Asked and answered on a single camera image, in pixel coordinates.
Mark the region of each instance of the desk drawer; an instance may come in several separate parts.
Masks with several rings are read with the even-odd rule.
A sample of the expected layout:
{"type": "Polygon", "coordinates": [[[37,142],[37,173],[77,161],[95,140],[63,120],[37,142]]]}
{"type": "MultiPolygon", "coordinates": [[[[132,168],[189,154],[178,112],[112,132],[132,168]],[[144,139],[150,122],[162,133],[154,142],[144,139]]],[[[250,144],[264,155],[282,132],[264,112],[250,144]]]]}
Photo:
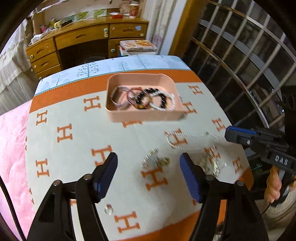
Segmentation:
{"type": "Polygon", "coordinates": [[[55,45],[54,45],[54,39],[48,39],[31,49],[27,50],[27,55],[29,60],[32,62],[36,61],[37,59],[42,58],[45,55],[48,55],[50,53],[53,53],[56,51],[55,45]]]}
{"type": "Polygon", "coordinates": [[[56,65],[59,65],[59,59],[56,52],[46,55],[32,63],[32,67],[37,74],[56,65]]]}
{"type": "Polygon", "coordinates": [[[145,38],[146,23],[111,23],[110,38],[145,38]]]}
{"type": "Polygon", "coordinates": [[[88,42],[96,39],[108,38],[104,35],[104,29],[108,29],[108,24],[98,24],[94,26],[78,28],[70,32],[60,34],[55,37],[57,49],[63,49],[75,44],[88,42]]]}
{"type": "Polygon", "coordinates": [[[44,70],[44,71],[42,71],[42,72],[40,72],[40,73],[38,73],[36,75],[37,75],[39,80],[42,80],[45,77],[50,76],[50,75],[55,74],[55,73],[60,72],[60,71],[62,71],[62,67],[59,64],[57,66],[46,69],[46,70],[44,70]]]}

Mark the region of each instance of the pink bedding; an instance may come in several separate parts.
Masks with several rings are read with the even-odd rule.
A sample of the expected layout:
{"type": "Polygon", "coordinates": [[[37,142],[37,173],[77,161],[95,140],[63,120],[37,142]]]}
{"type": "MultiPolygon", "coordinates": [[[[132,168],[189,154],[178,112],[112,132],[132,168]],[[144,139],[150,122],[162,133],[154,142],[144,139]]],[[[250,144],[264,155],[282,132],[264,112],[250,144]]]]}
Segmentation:
{"type": "MultiPolygon", "coordinates": [[[[35,215],[25,168],[25,139],[31,103],[32,100],[0,116],[0,175],[11,196],[25,236],[28,235],[35,215]]],[[[0,213],[20,239],[1,189],[0,213]]]]}

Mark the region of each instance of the screw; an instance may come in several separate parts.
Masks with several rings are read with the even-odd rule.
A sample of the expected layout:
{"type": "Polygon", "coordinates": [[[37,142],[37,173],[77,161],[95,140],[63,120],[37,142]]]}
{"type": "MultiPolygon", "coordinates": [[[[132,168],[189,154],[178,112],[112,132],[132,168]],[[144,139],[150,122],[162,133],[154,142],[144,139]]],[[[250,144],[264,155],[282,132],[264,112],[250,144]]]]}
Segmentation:
{"type": "Polygon", "coordinates": [[[113,208],[110,204],[107,204],[106,207],[104,208],[104,212],[108,215],[112,215],[113,213],[113,208]]]}
{"type": "Polygon", "coordinates": [[[85,174],[84,176],[83,176],[83,179],[84,180],[89,180],[89,179],[91,179],[92,178],[92,175],[91,174],[85,174]]]}
{"type": "Polygon", "coordinates": [[[58,185],[60,185],[61,184],[61,181],[60,180],[55,180],[54,182],[53,182],[53,185],[54,186],[58,186],[58,185]]]}
{"type": "Polygon", "coordinates": [[[214,180],[214,177],[212,175],[206,175],[205,178],[208,180],[208,181],[213,181],[214,180]]]}
{"type": "Polygon", "coordinates": [[[244,186],[244,182],[241,181],[241,180],[238,180],[238,181],[237,181],[237,184],[238,184],[240,187],[243,187],[243,186],[244,186]]]}

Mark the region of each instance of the paper cup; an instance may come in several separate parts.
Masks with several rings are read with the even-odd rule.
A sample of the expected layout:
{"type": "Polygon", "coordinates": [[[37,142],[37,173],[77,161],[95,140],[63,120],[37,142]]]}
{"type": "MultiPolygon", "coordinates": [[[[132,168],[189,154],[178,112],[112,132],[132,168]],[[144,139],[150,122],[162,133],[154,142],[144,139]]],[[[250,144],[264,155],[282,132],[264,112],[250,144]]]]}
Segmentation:
{"type": "Polygon", "coordinates": [[[139,13],[140,4],[130,4],[130,18],[136,18],[139,13]]]}

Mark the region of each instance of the white wall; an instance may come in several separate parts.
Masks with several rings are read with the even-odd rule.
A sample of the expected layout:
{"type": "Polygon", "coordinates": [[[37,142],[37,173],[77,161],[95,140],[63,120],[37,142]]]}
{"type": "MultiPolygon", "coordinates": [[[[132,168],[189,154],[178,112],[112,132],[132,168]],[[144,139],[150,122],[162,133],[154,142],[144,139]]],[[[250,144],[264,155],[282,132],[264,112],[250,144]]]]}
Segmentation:
{"type": "Polygon", "coordinates": [[[160,55],[168,55],[187,0],[177,0],[166,32],[160,55]]]}
{"type": "Polygon", "coordinates": [[[45,23],[48,24],[52,18],[56,20],[95,9],[119,8],[121,0],[69,0],[68,2],[49,8],[45,11],[45,23]]]}

